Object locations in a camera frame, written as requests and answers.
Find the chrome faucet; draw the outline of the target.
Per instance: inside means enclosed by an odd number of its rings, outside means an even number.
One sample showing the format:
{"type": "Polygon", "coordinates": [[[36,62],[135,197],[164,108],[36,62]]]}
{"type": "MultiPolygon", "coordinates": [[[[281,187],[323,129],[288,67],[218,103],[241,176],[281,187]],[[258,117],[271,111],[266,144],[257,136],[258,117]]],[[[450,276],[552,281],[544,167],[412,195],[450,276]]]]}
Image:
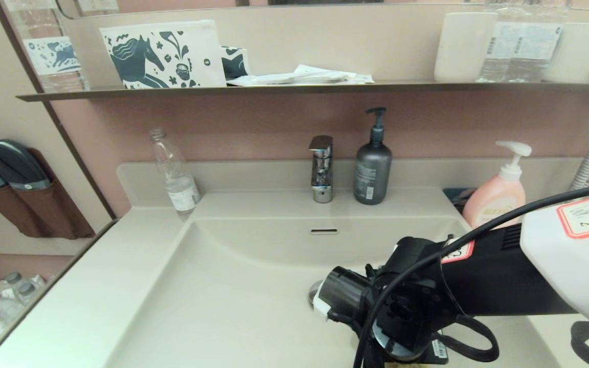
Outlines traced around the chrome faucet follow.
{"type": "Polygon", "coordinates": [[[317,203],[329,203],[333,199],[333,137],[314,136],[308,150],[312,153],[313,200],[317,203]]]}

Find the white sink basin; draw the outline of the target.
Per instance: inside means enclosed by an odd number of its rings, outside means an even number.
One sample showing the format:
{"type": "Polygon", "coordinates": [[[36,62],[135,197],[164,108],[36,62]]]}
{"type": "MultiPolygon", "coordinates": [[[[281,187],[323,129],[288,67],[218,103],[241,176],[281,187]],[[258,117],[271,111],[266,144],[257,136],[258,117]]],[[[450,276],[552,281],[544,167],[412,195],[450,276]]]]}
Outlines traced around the white sink basin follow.
{"type": "Polygon", "coordinates": [[[357,336],[309,287],[383,265],[405,236],[466,232],[449,215],[196,220],[104,368],[352,368],[357,336]]]}

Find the chrome drain stopper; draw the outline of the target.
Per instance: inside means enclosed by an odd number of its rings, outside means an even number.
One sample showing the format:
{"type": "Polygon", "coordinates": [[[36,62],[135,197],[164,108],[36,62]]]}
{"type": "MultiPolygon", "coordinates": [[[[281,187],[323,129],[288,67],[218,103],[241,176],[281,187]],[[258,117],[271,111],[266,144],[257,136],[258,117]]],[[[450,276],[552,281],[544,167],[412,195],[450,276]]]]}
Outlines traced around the chrome drain stopper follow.
{"type": "Polygon", "coordinates": [[[314,308],[314,305],[313,305],[314,298],[317,295],[318,291],[320,290],[320,287],[322,286],[323,282],[324,282],[323,280],[318,280],[318,281],[314,282],[309,287],[309,290],[308,290],[308,303],[309,303],[309,306],[311,308],[314,308]]]}

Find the pink soap pump bottle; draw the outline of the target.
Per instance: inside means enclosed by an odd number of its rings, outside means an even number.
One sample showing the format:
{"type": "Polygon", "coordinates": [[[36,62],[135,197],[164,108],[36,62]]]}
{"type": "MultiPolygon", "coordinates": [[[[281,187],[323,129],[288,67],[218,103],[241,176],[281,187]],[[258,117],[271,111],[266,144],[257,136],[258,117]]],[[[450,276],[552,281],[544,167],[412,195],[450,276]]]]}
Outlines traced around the pink soap pump bottle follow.
{"type": "Polygon", "coordinates": [[[495,144],[512,151],[513,157],[500,167],[497,174],[479,186],[465,203],[462,214],[472,229],[526,203],[526,191],[520,181],[520,160],[531,155],[531,146],[514,141],[497,141],[495,144]]]}

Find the dark grey pump bottle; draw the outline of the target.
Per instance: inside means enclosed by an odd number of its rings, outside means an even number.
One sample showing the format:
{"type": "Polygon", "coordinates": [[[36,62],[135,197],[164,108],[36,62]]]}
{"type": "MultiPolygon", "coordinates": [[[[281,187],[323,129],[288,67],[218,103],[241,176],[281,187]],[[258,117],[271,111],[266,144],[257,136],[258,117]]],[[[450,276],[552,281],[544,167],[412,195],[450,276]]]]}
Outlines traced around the dark grey pump bottle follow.
{"type": "Polygon", "coordinates": [[[375,116],[369,142],[358,149],[354,172],[354,198],[365,205],[378,205],[387,195],[393,155],[384,144],[385,107],[374,107],[366,114],[375,116]]]}

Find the empty clear plastic bottle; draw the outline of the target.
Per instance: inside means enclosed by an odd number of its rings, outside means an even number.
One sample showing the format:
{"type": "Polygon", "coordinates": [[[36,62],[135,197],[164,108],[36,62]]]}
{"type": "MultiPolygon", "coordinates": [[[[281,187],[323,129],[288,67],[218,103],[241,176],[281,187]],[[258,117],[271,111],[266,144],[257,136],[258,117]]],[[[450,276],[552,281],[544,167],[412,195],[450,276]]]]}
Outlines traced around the empty clear plastic bottle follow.
{"type": "Polygon", "coordinates": [[[200,201],[194,177],[188,172],[186,160],[177,146],[161,128],[150,130],[155,165],[161,173],[167,195],[178,216],[183,219],[194,212],[200,201]]]}

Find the white plastic amenity packets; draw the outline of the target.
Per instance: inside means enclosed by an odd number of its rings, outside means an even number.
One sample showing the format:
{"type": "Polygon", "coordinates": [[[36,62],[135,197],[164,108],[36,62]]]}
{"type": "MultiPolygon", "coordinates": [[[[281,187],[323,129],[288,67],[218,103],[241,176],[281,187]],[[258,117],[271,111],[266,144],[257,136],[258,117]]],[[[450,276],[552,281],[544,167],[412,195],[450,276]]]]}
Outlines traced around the white plastic amenity packets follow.
{"type": "Polygon", "coordinates": [[[291,73],[246,75],[227,81],[231,86],[255,87],[274,85],[365,85],[374,84],[372,75],[328,70],[298,65],[291,73]]]}

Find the clear water bottle white label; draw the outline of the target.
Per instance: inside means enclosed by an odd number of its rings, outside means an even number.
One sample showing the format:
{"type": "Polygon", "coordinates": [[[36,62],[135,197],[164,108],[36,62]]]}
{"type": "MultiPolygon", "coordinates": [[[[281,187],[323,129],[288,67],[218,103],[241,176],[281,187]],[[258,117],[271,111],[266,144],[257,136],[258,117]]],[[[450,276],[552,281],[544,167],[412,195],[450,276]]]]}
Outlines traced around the clear water bottle white label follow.
{"type": "Polygon", "coordinates": [[[561,37],[573,0],[528,0],[522,48],[517,53],[519,80],[540,82],[561,37]]]}
{"type": "Polygon", "coordinates": [[[526,14],[523,2],[524,0],[484,0],[483,10],[496,13],[497,22],[476,82],[503,81],[522,33],[522,20],[526,14]]]}

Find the small dark patterned pouch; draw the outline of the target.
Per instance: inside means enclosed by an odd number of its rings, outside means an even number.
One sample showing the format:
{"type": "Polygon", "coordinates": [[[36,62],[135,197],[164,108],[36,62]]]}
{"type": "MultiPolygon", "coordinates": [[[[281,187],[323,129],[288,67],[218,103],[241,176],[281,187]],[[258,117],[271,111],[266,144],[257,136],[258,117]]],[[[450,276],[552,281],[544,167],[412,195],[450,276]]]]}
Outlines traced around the small dark patterned pouch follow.
{"type": "Polygon", "coordinates": [[[221,46],[221,60],[227,81],[251,75],[248,65],[248,49],[221,46]]]}

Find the white horse print pouch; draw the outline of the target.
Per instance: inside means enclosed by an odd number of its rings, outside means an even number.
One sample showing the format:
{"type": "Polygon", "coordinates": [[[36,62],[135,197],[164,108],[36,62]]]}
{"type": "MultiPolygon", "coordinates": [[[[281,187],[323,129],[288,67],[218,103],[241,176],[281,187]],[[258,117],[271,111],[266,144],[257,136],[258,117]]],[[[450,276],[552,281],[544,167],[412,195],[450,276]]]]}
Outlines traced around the white horse print pouch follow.
{"type": "Polygon", "coordinates": [[[226,86],[211,19],[100,28],[100,34],[126,89],[226,86]]]}

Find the slippers in brown holder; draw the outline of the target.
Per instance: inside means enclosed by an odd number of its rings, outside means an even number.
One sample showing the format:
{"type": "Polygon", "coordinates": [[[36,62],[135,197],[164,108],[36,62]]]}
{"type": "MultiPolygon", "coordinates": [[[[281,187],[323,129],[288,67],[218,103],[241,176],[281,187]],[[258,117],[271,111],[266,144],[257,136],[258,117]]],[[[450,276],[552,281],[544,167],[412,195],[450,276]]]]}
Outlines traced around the slippers in brown holder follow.
{"type": "Polygon", "coordinates": [[[0,187],[0,214],[19,232],[31,238],[91,238],[94,230],[68,195],[42,153],[30,148],[31,155],[51,180],[46,189],[16,190],[0,187]]]}

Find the water bottle horse label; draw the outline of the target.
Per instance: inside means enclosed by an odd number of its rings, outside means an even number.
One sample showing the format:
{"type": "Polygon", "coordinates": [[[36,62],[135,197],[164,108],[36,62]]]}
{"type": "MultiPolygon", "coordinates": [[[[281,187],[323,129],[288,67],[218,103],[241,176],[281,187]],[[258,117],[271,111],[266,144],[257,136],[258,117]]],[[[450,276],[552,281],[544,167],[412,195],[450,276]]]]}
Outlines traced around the water bottle horse label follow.
{"type": "Polygon", "coordinates": [[[3,0],[23,50],[45,93],[89,90],[56,0],[3,0]]]}

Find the metal wall shelf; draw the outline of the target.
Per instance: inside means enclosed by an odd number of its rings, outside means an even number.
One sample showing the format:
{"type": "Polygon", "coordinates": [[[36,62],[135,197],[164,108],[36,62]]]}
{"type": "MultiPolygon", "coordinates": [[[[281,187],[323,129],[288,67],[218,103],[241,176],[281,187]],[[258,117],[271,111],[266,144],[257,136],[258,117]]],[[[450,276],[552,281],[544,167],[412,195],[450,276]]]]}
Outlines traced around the metal wall shelf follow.
{"type": "Polygon", "coordinates": [[[439,83],[427,81],[387,81],[375,84],[360,85],[314,84],[69,91],[68,93],[23,94],[18,95],[17,98],[23,102],[57,102],[64,100],[130,97],[235,96],[263,94],[423,93],[424,91],[469,90],[551,90],[582,91],[583,93],[589,93],[589,84],[558,82],[439,83]]]}

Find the white handleless cup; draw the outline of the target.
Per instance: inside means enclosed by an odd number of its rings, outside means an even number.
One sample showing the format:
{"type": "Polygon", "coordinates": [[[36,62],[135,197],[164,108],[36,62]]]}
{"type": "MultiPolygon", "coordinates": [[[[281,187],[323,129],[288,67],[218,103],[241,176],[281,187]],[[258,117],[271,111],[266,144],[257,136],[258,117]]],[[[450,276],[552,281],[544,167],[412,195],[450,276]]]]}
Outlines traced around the white handleless cup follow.
{"type": "Polygon", "coordinates": [[[496,12],[454,12],[444,16],[434,80],[473,83],[481,74],[497,23],[496,12]]]}

